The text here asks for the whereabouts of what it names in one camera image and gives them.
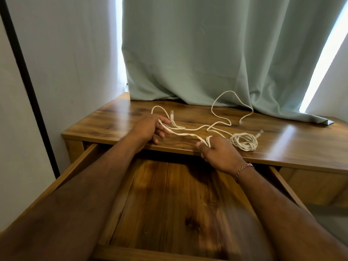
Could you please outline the person's right forearm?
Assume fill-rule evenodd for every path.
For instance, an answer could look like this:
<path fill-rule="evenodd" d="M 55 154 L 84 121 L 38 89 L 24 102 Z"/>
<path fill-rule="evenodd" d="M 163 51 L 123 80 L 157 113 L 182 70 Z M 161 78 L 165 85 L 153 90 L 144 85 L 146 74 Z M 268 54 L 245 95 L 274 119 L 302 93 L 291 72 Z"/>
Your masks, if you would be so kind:
<path fill-rule="evenodd" d="M 242 169 L 236 180 L 282 261 L 348 261 L 348 248 L 343 243 L 253 167 Z"/>

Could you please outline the person's left forearm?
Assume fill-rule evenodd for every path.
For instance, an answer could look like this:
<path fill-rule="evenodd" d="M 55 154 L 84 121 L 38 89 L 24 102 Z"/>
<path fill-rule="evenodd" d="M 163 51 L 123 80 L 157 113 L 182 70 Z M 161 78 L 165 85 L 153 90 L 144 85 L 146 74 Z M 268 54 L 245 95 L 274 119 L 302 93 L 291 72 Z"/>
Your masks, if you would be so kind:
<path fill-rule="evenodd" d="M 39 201 L 0 238 L 0 261 L 86 261 L 134 155 L 151 139 L 135 128 Z"/>

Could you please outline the light green curtain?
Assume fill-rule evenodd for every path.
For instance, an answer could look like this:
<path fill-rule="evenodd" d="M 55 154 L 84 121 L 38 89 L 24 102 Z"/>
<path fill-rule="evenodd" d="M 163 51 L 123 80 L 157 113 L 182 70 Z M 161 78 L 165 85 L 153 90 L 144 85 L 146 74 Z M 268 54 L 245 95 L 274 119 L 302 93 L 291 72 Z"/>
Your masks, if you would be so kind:
<path fill-rule="evenodd" d="M 276 118 L 300 113 L 346 0 L 123 0 L 122 53 L 131 100 L 211 106 L 234 91 Z"/>

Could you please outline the person's right hand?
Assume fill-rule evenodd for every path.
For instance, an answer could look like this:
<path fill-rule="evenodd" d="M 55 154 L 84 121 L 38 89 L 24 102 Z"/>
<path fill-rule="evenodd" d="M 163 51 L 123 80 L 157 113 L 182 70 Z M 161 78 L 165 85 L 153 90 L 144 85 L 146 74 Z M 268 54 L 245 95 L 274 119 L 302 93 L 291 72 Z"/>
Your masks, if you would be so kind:
<path fill-rule="evenodd" d="M 220 136 L 210 138 L 210 148 L 214 150 L 214 160 L 209 163 L 214 169 L 235 177 L 242 169 L 248 167 L 236 148 Z"/>

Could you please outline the wooden desk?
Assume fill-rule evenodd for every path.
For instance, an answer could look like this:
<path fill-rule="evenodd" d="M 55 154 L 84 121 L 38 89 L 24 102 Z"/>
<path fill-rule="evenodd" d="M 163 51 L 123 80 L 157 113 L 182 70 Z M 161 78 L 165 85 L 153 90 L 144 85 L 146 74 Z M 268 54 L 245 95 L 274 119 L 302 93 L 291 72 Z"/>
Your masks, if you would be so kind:
<path fill-rule="evenodd" d="M 154 106 L 174 111 L 177 125 L 190 129 L 218 121 L 208 106 L 187 105 L 180 101 L 133 101 L 124 93 L 62 133 L 71 161 L 82 153 L 83 142 L 115 144 L 142 115 Z M 215 107 L 214 112 L 228 118 L 232 126 L 217 125 L 230 133 L 256 135 L 258 146 L 253 152 L 241 151 L 252 163 L 278 166 L 280 175 L 299 199 L 306 204 L 348 208 L 348 123 L 329 118 L 333 124 L 306 123 L 278 119 L 254 113 L 238 124 L 249 111 Z"/>

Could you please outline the black vertical bar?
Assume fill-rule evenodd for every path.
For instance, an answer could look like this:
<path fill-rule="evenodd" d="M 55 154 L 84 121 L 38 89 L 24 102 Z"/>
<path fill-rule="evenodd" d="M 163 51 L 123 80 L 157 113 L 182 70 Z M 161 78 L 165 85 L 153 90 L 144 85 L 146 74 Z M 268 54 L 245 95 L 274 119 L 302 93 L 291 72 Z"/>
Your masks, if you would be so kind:
<path fill-rule="evenodd" d="M 18 40 L 16 31 L 15 31 L 15 27 L 10 15 L 10 11 L 9 8 L 7 6 L 6 0 L 0 0 L 0 16 L 7 34 L 7 37 L 9 39 L 10 42 L 10 46 L 12 49 L 12 52 L 14 54 L 14 58 L 16 61 L 16 64 L 18 66 L 19 69 L 19 73 L 21 76 L 21 79 L 23 81 L 24 84 L 24 88 L 25 91 L 27 93 L 28 96 L 28 100 L 29 103 L 31 105 L 43 144 L 45 146 L 46 149 L 46 153 L 48 155 L 54 176 L 56 179 L 58 179 L 58 177 L 60 176 L 60 172 L 59 172 L 59 168 L 58 168 L 58 164 L 57 161 L 55 159 L 55 155 L 50 143 L 50 139 L 46 130 L 46 126 L 44 123 L 44 119 L 42 117 L 41 114 L 41 110 L 37 101 L 37 97 L 34 91 L 34 87 L 28 72 L 28 68 L 27 65 L 25 63 L 25 59 L 23 56 L 23 52 L 21 50 L 20 47 L 20 42 Z"/>

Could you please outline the person's left hand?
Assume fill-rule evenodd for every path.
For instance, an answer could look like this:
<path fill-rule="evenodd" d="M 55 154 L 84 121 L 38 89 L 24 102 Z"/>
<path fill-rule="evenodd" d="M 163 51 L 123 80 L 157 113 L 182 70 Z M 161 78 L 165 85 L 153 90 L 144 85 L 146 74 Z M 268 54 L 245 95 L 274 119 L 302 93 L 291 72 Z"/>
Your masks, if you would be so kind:
<path fill-rule="evenodd" d="M 158 114 L 147 114 L 141 117 L 141 119 L 133 126 L 128 133 L 130 138 L 136 142 L 138 150 L 144 148 L 146 143 L 150 142 L 153 135 L 163 139 L 170 132 L 163 126 L 169 125 L 171 122 L 168 118 L 165 118 Z"/>

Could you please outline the wooden drawer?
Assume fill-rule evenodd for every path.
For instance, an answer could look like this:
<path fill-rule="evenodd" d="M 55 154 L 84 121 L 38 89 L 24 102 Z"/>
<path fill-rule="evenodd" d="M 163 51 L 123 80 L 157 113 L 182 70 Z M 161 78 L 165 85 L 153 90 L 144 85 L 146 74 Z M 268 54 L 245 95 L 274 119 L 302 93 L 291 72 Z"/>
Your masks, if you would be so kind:
<path fill-rule="evenodd" d="M 280 261 L 241 187 L 201 158 L 132 160 L 89 261 Z"/>

